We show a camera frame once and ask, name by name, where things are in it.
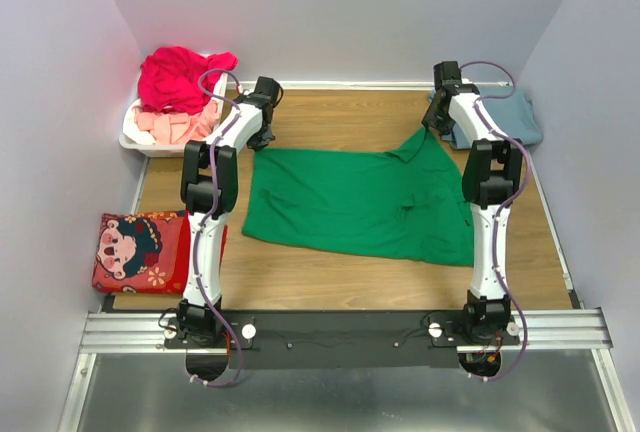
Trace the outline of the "green t-shirt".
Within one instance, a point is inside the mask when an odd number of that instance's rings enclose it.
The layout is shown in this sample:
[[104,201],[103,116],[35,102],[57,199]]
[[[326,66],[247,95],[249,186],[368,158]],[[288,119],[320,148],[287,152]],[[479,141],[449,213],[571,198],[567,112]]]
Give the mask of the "green t-shirt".
[[470,267],[473,220],[458,166],[420,129],[395,150],[265,149],[244,235],[322,251]]

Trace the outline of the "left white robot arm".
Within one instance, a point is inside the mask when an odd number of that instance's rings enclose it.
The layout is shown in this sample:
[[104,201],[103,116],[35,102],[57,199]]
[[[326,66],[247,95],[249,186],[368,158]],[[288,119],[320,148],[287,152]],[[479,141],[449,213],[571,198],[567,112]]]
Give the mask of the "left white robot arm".
[[229,102],[229,115],[202,141],[184,147],[180,195],[189,224],[189,269],[178,306],[179,330],[201,347],[229,330],[220,311],[220,266],[227,220],[239,192],[238,155],[273,140],[272,121],[283,89],[261,76]]

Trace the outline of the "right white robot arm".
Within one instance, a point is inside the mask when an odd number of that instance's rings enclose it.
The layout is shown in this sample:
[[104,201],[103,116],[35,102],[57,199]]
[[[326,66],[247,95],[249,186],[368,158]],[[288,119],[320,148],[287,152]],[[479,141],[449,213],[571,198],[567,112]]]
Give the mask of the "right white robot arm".
[[477,85],[463,78],[456,61],[434,65],[434,96],[422,119],[427,129],[448,135],[459,127],[470,144],[462,194],[473,219],[471,285],[456,330],[480,344],[508,330],[512,296],[506,280],[507,226],[520,193],[525,149],[507,135],[484,106]]

